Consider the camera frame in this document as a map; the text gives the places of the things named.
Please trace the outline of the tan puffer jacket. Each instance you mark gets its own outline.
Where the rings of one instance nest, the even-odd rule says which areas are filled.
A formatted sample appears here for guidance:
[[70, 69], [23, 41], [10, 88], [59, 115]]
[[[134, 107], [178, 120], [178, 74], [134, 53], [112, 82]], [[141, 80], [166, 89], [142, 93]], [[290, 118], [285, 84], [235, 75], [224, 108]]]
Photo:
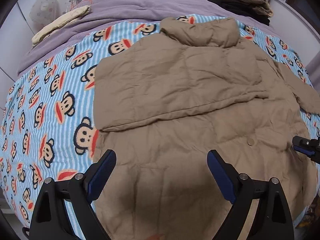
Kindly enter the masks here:
[[95, 202], [112, 239], [212, 239], [230, 203], [210, 150], [252, 179], [278, 178], [293, 218], [315, 198], [316, 165], [291, 141], [309, 136], [300, 112], [319, 113], [319, 94], [232, 18], [166, 18], [159, 33], [102, 59], [93, 110], [95, 159], [117, 155]]

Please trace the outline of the black clothes pile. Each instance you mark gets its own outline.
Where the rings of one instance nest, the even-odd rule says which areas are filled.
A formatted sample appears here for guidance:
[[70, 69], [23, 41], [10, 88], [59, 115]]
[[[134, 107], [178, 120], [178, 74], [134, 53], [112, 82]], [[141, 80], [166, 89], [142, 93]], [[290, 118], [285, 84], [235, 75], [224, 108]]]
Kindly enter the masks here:
[[246, 17], [251, 17], [254, 20], [265, 24], [269, 26], [270, 20], [266, 15], [258, 14], [256, 11], [253, 10], [252, 6], [245, 5], [243, 3], [239, 2], [230, 2], [230, 1], [225, 1], [225, 0], [207, 0], [209, 2], [212, 2], [219, 7], [230, 11], [234, 14], [241, 15], [241, 16], [246, 16]]

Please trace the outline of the monkey print blue blanket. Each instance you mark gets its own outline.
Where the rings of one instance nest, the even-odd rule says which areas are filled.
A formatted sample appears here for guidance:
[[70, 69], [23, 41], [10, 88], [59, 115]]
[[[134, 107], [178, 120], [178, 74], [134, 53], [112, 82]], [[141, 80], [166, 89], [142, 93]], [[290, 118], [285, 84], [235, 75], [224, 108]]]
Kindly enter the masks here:
[[[189, 24], [227, 18], [188, 15]], [[292, 48], [235, 20], [240, 36], [285, 64], [305, 83], [307, 72]], [[95, 69], [109, 56], [160, 32], [160, 23], [119, 23], [93, 31], [73, 46], [38, 63], [10, 89], [1, 123], [1, 188], [9, 206], [29, 227], [45, 179], [69, 180], [95, 159], [99, 132], [94, 125]], [[309, 136], [319, 136], [319, 113], [300, 112]]]

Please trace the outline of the white wardrobe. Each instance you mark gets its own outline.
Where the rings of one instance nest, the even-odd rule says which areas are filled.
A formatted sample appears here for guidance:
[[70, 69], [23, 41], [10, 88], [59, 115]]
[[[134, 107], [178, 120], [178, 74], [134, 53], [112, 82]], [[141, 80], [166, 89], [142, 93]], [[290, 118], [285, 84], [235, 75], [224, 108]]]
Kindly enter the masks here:
[[18, 79], [19, 64], [31, 48], [33, 35], [19, 6], [14, 5], [1, 26], [1, 107], [9, 88]]

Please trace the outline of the cream folded garment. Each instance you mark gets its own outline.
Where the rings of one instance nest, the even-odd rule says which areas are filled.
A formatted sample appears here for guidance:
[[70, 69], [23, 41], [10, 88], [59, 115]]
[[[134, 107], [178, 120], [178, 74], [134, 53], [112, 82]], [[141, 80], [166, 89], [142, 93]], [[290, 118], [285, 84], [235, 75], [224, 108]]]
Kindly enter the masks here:
[[43, 27], [38, 33], [36, 33], [32, 41], [33, 48], [41, 43], [44, 39], [52, 35], [52, 33], [56, 32], [57, 30], [69, 25], [75, 21], [82, 19], [84, 16], [88, 15], [91, 12], [90, 5], [84, 5], [82, 7], [73, 9], [62, 16], [58, 17], [52, 23]]

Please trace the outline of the covered standing fan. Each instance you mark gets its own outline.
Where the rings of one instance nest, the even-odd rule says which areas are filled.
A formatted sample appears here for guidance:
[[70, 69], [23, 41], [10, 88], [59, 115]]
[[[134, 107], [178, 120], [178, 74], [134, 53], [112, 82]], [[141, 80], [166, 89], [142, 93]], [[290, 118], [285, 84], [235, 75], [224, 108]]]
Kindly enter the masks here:
[[36, 0], [31, 7], [30, 19], [40, 25], [48, 25], [59, 17], [59, 3], [57, 0]]

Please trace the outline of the purple duvet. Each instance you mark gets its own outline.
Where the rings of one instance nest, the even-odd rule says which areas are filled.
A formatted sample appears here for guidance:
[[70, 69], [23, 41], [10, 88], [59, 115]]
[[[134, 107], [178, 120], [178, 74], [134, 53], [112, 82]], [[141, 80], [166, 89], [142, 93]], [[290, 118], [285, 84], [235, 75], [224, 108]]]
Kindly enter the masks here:
[[198, 14], [203, 16], [225, 16], [257, 27], [267, 34], [274, 29], [250, 17], [236, 15], [207, 0], [86, 0], [90, 13], [54, 32], [32, 48], [21, 59], [17, 74], [22, 76], [40, 61], [56, 55], [80, 42], [92, 31], [104, 29], [122, 21], [158, 22], [167, 17]]

